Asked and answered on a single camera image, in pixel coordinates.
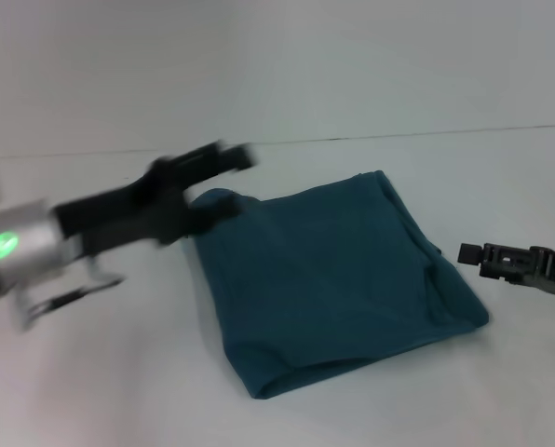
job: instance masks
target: blue towel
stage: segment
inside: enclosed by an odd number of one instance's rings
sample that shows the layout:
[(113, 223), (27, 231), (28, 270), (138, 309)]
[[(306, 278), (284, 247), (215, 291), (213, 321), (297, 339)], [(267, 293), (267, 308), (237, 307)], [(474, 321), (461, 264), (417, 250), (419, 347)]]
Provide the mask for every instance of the blue towel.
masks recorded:
[[(205, 206), (234, 194), (212, 190)], [(238, 196), (196, 237), (225, 355), (267, 399), (489, 321), (381, 171), (294, 196)]]

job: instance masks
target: green light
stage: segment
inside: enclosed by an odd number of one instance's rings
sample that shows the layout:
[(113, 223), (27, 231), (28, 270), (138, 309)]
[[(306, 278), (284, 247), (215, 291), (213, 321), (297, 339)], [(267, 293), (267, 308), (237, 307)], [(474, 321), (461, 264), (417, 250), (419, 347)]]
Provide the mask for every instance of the green light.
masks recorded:
[(19, 245), (19, 236), (7, 231), (0, 234), (0, 259), (6, 258)]

